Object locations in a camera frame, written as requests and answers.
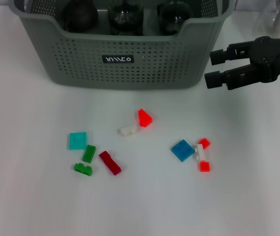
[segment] basket label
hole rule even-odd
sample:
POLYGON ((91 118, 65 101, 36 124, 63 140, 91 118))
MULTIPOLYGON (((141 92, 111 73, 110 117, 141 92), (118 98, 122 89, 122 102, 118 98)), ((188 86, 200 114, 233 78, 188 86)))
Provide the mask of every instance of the basket label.
POLYGON ((103 63, 135 63, 133 55, 102 55, 103 63))

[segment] gray plastic basket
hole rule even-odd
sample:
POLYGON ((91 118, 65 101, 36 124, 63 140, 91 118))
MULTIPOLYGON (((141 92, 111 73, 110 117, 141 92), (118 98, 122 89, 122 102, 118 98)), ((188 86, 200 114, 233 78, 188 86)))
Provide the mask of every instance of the gray plastic basket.
POLYGON ((102 89, 183 89, 202 76, 235 0, 191 0, 194 16, 173 36, 161 36, 156 7, 144 0, 146 36, 111 36, 108 0, 94 0, 99 23, 88 33, 69 33, 60 16, 69 0, 10 0, 47 73, 58 84, 102 89), (103 55, 133 55, 134 63, 104 63, 103 55))

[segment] white table surface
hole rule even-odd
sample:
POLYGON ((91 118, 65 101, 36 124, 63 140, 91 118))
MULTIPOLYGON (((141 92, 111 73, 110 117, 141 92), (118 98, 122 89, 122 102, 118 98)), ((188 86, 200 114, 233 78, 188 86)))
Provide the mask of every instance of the white table surface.
MULTIPOLYGON (((235 12, 215 49, 253 39, 257 16, 235 12)), ((204 79, 171 91, 56 85, 20 19, 0 6, 0 236, 86 235, 280 236, 280 77, 233 91, 207 90, 204 79), (140 108, 154 123, 119 136, 140 108), (67 150, 75 131, 97 146, 91 177, 72 170, 83 153, 67 150), (202 137, 212 141, 209 174, 169 150, 202 137)))

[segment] clear glass jar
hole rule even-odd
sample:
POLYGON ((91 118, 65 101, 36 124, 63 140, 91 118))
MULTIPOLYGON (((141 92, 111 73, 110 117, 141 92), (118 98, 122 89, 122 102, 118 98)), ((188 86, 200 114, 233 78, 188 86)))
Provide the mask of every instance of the clear glass jar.
POLYGON ((108 6, 111 34, 143 35, 143 1, 111 0, 108 6))
POLYGON ((271 0, 264 9, 254 27, 253 35, 280 38, 280 0, 271 0))

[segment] dark red lego brick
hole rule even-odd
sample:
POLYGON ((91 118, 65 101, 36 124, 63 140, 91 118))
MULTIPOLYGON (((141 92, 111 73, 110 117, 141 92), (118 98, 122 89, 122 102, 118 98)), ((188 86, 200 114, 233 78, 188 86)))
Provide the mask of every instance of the dark red lego brick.
POLYGON ((203 150, 207 149, 211 145, 210 141, 206 138, 201 139, 198 144, 202 144, 203 150))
POLYGON ((200 172, 210 172, 211 171, 210 162, 200 161, 199 162, 199 170, 200 170, 200 172))
POLYGON ((150 123, 152 123, 152 117, 148 115, 143 109, 138 111, 140 126, 147 127, 150 123))
POLYGON ((102 152, 99 156, 114 176, 121 172, 121 168, 113 161, 107 151, 102 152))

